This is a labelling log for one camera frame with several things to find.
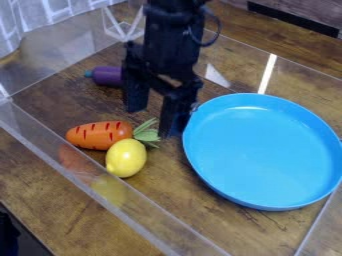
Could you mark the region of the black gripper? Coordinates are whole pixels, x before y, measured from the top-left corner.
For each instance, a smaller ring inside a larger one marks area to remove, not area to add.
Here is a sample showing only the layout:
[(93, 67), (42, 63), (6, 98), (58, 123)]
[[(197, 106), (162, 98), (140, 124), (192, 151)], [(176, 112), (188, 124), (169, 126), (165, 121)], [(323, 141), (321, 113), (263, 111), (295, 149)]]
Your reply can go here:
[[(129, 113), (141, 111), (148, 104), (149, 89), (168, 94), (181, 88), (196, 88), (193, 72), (204, 30), (201, 6), (144, 6), (142, 43), (125, 44), (122, 61), (124, 104)], [(193, 95), (168, 95), (162, 99), (158, 136), (178, 136), (185, 128)]]

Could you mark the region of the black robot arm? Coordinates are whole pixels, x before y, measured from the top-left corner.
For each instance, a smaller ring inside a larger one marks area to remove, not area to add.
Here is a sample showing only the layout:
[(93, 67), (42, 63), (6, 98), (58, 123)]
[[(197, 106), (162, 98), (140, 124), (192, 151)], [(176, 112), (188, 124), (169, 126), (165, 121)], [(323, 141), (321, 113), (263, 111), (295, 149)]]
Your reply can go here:
[(158, 136), (185, 128), (203, 82), (193, 72), (200, 52), (204, 13), (193, 0), (146, 0), (144, 41), (125, 43), (121, 77), (129, 112), (146, 107), (150, 91), (162, 96)]

